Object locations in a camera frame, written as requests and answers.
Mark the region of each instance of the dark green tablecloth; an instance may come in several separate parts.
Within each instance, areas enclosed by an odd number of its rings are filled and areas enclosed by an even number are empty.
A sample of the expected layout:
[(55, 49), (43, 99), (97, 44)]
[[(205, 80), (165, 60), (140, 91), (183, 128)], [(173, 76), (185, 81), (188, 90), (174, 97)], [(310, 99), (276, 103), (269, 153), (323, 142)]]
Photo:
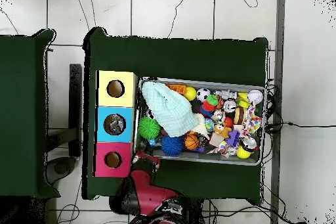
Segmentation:
[[(104, 29), (93, 28), (87, 34), (83, 47), (83, 196), (88, 198), (97, 194), (113, 196), (121, 182), (118, 178), (92, 177), (96, 70), (128, 71), (134, 72), (138, 77), (153, 76), (263, 87), (265, 83), (265, 56), (268, 47), (265, 38), (254, 41), (198, 41), (109, 37)], [(261, 166), (162, 160), (153, 184), (193, 197), (249, 198), (258, 204), (260, 171)]]
[(52, 30), (0, 35), (0, 195), (54, 197), (44, 177), (45, 49)]

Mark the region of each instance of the stuffed animal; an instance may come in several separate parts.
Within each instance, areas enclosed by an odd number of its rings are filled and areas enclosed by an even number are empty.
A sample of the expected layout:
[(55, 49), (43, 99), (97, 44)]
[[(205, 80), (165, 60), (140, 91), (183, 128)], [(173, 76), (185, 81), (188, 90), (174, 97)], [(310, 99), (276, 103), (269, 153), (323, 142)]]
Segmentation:
[(213, 129), (216, 134), (219, 134), (224, 138), (228, 138), (228, 133), (232, 131), (232, 129), (230, 129), (229, 127), (225, 127), (223, 125), (215, 125)]

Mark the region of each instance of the green table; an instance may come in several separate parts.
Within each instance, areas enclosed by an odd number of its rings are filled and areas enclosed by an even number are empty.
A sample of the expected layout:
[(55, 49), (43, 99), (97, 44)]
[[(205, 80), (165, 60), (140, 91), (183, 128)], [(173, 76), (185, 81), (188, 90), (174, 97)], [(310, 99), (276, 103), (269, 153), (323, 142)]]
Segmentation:
[[(83, 197), (113, 196), (122, 179), (92, 177), (95, 72), (263, 86), (268, 42), (109, 37), (93, 28), (85, 37)], [(259, 166), (162, 160), (153, 184), (197, 198), (248, 198), (260, 203)]]

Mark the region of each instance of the circular hole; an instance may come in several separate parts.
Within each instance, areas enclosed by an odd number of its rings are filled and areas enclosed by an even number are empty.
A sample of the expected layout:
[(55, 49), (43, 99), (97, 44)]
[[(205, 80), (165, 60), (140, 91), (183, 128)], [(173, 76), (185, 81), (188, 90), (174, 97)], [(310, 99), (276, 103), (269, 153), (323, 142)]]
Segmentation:
[(126, 128), (126, 120), (119, 114), (108, 115), (104, 120), (104, 129), (110, 135), (120, 135)]
[(121, 156), (117, 152), (109, 152), (105, 155), (105, 164), (110, 168), (117, 168), (121, 164)]
[(112, 80), (107, 86), (107, 92), (110, 97), (121, 97), (125, 92), (125, 86), (120, 80)]

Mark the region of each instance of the yellow ball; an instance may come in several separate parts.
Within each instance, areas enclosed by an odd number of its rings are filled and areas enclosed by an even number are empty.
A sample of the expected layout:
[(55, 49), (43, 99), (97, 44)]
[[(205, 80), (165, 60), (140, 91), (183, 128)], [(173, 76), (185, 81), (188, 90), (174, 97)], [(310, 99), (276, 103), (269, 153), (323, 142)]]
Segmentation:
[(246, 151), (243, 149), (243, 147), (241, 145), (239, 145), (238, 147), (238, 151), (237, 151), (237, 157), (238, 158), (248, 158), (251, 155), (250, 152)]
[(187, 87), (185, 94), (186, 99), (193, 101), (196, 98), (196, 90), (193, 87)]

